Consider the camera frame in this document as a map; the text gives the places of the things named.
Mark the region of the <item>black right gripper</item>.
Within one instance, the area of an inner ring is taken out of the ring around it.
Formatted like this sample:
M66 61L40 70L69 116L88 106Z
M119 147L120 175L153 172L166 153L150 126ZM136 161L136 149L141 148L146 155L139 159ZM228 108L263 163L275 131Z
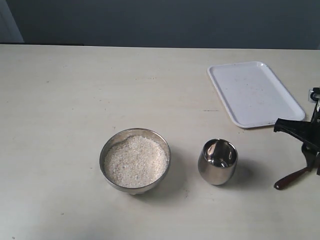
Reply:
M302 173L311 172L315 167L317 155L320 152L320 88L309 91L309 99L315 103L310 121L296 121L278 118L273 131L283 132L300 140L303 144L301 152L306 160Z

